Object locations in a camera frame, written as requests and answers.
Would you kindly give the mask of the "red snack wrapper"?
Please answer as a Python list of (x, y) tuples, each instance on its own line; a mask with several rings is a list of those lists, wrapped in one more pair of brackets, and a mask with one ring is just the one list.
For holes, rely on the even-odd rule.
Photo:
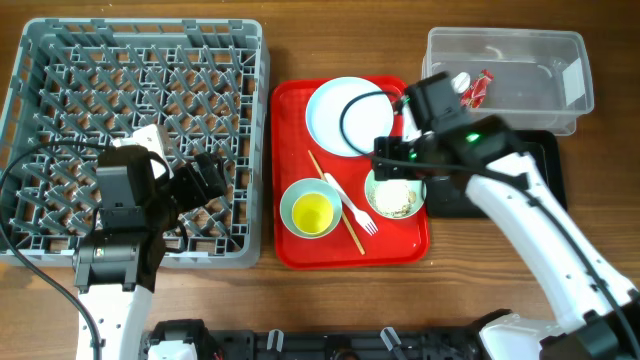
[(487, 88), (494, 80), (494, 75), (487, 69), (481, 71), (478, 77), (462, 93), (460, 104), (467, 108), (478, 108), (485, 100)]

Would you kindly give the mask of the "white round plate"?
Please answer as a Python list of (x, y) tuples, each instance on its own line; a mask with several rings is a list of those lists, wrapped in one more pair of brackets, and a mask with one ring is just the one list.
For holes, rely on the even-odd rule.
[[(347, 103), (355, 97), (381, 88), (369, 80), (341, 77), (321, 85), (306, 108), (306, 125), (313, 140), (329, 153), (342, 157), (357, 157), (339, 129), (339, 117)], [(391, 134), (394, 114), (386, 96), (375, 95), (357, 101), (345, 115), (344, 132), (358, 149), (370, 153), (374, 139)]]

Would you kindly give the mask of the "pale green bowl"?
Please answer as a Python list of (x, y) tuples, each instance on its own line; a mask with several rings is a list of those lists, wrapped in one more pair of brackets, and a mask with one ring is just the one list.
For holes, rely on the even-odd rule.
[(392, 219), (405, 219), (416, 214), (424, 205), (427, 186), (419, 180), (375, 179), (371, 170), (365, 179), (365, 197), (379, 215)]

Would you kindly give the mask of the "rice and food scraps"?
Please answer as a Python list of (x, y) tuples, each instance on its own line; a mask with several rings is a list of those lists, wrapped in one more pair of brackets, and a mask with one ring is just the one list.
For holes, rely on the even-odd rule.
[(372, 188), (370, 199), (375, 210), (388, 218), (408, 216), (417, 203), (417, 194), (407, 181), (379, 182)]

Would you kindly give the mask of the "pale blue bowl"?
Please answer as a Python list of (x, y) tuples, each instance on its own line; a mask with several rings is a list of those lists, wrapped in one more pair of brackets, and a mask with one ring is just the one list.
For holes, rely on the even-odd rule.
[[(329, 228), (317, 236), (309, 236), (298, 230), (292, 220), (294, 203), (302, 195), (319, 193), (326, 196), (333, 207), (333, 221)], [(341, 221), (342, 201), (337, 192), (325, 181), (316, 178), (305, 178), (291, 184), (284, 192), (280, 202), (280, 218), (285, 227), (294, 235), (303, 239), (317, 239), (331, 233)]]

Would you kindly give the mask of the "wooden chopstick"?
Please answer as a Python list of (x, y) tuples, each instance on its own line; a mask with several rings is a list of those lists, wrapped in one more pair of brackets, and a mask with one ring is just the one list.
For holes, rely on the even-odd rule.
[[(324, 175), (324, 173), (323, 173), (319, 163), (317, 162), (315, 156), (313, 155), (313, 153), (310, 150), (307, 150), (307, 153), (308, 153), (308, 155), (309, 155), (309, 157), (310, 157), (310, 159), (311, 159), (316, 171), (318, 172), (318, 175), (320, 176), (320, 178), (323, 181), (325, 181), (326, 183), (329, 183), (329, 181), (327, 180), (326, 176)], [(341, 218), (342, 218), (342, 222), (345, 224), (345, 226), (346, 226), (346, 228), (347, 228), (352, 240), (354, 241), (356, 247), (358, 248), (358, 251), (359, 251), (360, 255), (362, 255), (362, 256), (366, 255), (365, 249), (362, 246), (359, 238), (357, 237), (353, 227), (351, 226), (351, 223), (349, 222), (349, 219), (345, 215), (344, 210), (342, 210)]]

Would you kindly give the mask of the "yellow plastic cup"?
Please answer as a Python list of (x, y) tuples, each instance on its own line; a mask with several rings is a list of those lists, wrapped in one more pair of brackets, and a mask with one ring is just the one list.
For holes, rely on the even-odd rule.
[(293, 205), (292, 220), (296, 228), (305, 235), (320, 235), (333, 221), (332, 204), (326, 196), (319, 193), (302, 195)]

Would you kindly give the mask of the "white plastic fork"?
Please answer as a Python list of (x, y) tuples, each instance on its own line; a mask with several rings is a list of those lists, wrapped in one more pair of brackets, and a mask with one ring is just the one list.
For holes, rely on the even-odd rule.
[(347, 206), (347, 208), (353, 213), (356, 222), (369, 234), (374, 235), (378, 232), (378, 228), (374, 223), (371, 216), (363, 210), (360, 210), (356, 207), (353, 201), (349, 198), (343, 188), (339, 185), (336, 179), (330, 174), (325, 173), (324, 177), (326, 181), (334, 188), (334, 190), (338, 193), (342, 202)]

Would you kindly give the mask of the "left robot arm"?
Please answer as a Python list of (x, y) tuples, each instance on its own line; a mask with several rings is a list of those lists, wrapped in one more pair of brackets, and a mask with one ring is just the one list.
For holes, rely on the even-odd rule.
[(82, 313), (79, 359), (135, 359), (140, 353), (156, 273), (168, 248), (165, 232), (180, 214), (224, 195), (224, 162), (195, 156), (175, 174), (155, 177), (163, 158), (140, 145), (111, 147), (98, 157), (101, 226), (74, 254), (74, 285)]

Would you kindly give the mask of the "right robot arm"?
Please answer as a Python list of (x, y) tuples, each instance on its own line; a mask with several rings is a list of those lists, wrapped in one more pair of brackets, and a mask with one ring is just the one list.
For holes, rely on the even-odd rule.
[(412, 140), (379, 137), (378, 180), (446, 174), (504, 233), (543, 289), (554, 321), (501, 315), (478, 335), (491, 359), (636, 359), (639, 291), (586, 239), (498, 116), (473, 120), (447, 73), (407, 87)]

